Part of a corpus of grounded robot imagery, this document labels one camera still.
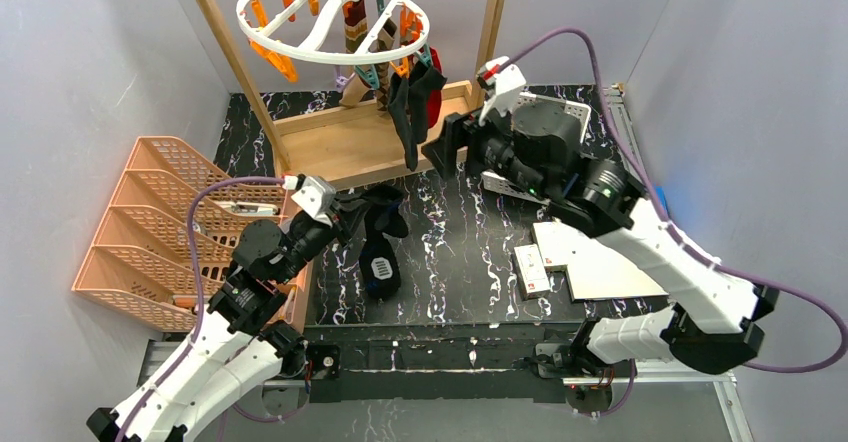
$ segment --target red sock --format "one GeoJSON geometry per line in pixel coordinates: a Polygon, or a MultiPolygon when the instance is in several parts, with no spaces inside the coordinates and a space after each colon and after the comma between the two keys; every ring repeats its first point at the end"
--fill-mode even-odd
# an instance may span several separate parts
{"type": "MultiPolygon", "coordinates": [[[[430,47],[430,56],[433,58],[433,67],[442,71],[442,63],[439,62],[439,54],[436,49],[430,47]]],[[[439,121],[439,112],[442,110],[442,91],[434,90],[427,99],[427,128],[432,129],[439,121]]]]}

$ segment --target wooden frame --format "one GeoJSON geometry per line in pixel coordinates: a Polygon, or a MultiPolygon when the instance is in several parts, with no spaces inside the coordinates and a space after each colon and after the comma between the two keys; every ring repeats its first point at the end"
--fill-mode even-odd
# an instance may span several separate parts
{"type": "MultiPolygon", "coordinates": [[[[262,129],[268,135],[277,175],[320,175],[338,188],[347,188],[408,173],[394,126],[384,114],[377,111],[373,102],[365,102],[350,109],[335,108],[274,121],[262,101],[256,82],[247,70],[218,4],[215,0],[196,1],[262,129]],[[348,153],[345,147],[351,145],[367,147],[367,150],[348,153]]],[[[504,0],[486,1],[476,67],[491,60],[494,55],[503,4],[504,0]]],[[[477,107],[482,103],[482,98],[476,83],[464,81],[445,86],[440,120],[430,129],[428,140],[438,136],[441,119],[445,115],[477,107]]],[[[417,170],[429,168],[431,165],[427,160],[419,156],[417,170]]]]}

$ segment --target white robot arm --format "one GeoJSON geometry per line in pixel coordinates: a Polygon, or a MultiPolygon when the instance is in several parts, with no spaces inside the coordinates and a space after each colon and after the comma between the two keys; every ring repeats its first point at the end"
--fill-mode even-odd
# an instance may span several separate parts
{"type": "Polygon", "coordinates": [[[294,278],[333,240],[347,243],[363,221],[375,233],[406,230],[397,213],[402,194],[392,187],[336,194],[323,179],[305,176],[287,176],[283,185],[295,191],[292,200],[303,211],[284,228],[263,219],[242,231],[226,281],[205,307],[202,323],[129,398],[89,417],[98,440],[194,440],[247,391],[278,374],[296,375],[307,343],[283,321],[267,325],[287,298],[276,284],[294,278]]]}
{"type": "Polygon", "coordinates": [[[581,154],[582,124],[561,105],[519,104],[525,79],[507,62],[502,57],[480,69],[478,82],[489,99],[480,110],[446,117],[424,155],[452,177],[457,151],[468,147],[468,173],[492,170],[516,190],[549,199],[550,215],[623,254],[675,301],[639,317],[587,320],[568,354],[548,361],[549,369],[592,371],[627,359],[674,358],[719,374],[756,357],[763,332],[755,322],[774,309],[777,292],[690,257],[686,250],[719,262],[674,227],[683,239],[676,243],[645,187],[624,167],[581,154]]]}

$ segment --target white wall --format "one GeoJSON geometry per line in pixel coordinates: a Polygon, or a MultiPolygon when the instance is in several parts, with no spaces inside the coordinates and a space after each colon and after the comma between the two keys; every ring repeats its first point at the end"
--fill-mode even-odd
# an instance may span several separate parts
{"type": "Polygon", "coordinates": [[[177,0],[0,0],[0,436],[90,440],[158,336],[70,292],[138,135],[216,146],[227,91],[177,0]]]}
{"type": "MultiPolygon", "coordinates": [[[[332,87],[333,69],[329,66],[295,62],[300,82],[291,85],[259,58],[247,45],[235,17],[236,0],[217,0],[230,30],[247,60],[251,73],[263,92],[317,90],[332,87]]],[[[449,80],[464,80],[474,74],[477,46],[483,25],[486,0],[414,0],[427,13],[432,24],[431,45],[439,50],[449,80]]],[[[496,53],[509,55],[543,33],[562,25],[574,25],[588,31],[598,42],[598,53],[605,61],[602,70],[607,81],[624,81],[659,19],[668,0],[506,0],[496,53]]],[[[194,0],[180,0],[203,46],[209,52],[218,73],[231,92],[242,92],[227,65],[194,0]]],[[[370,14],[374,14],[373,1],[370,14]]],[[[279,0],[267,0],[269,13],[279,11],[279,0]]],[[[278,31],[281,40],[303,40],[312,27],[308,10],[304,17],[278,31]]],[[[522,62],[531,83],[588,83],[592,81],[585,49],[579,39],[554,40],[522,62]]],[[[325,45],[327,50],[343,50],[342,22],[339,19],[325,45]]]]}
{"type": "MultiPolygon", "coordinates": [[[[642,155],[675,219],[729,265],[848,315],[848,0],[671,0],[628,83],[642,155]]],[[[760,361],[832,353],[833,324],[784,296],[760,361]]],[[[848,362],[738,371],[757,440],[845,440],[848,362]]]]}

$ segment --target black marble table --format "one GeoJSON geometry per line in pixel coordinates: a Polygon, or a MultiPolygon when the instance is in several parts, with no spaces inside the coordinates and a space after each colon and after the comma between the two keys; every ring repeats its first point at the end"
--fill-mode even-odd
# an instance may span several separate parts
{"type": "MultiPolygon", "coordinates": [[[[598,106],[594,86],[529,89],[598,106]]],[[[275,119],[335,107],[339,98],[337,92],[263,96],[275,119]]],[[[619,160],[599,113],[597,109],[593,111],[583,150],[598,158],[619,160]]],[[[246,97],[234,94],[215,163],[232,176],[273,175],[271,154],[270,142],[246,97]]],[[[386,183],[407,194],[401,214],[410,225],[410,235],[392,241],[403,279],[400,291],[385,302],[371,300],[365,294],[358,270],[360,245],[333,245],[315,259],[307,323],[579,321],[589,315],[638,315],[667,304],[664,297],[573,303],[562,274],[551,276],[553,290],[548,297],[522,301],[510,254],[514,247],[531,243],[530,226],[544,220],[540,205],[485,191],[481,180],[466,176],[464,170],[451,180],[442,180],[434,171],[428,171],[386,183]]]]}

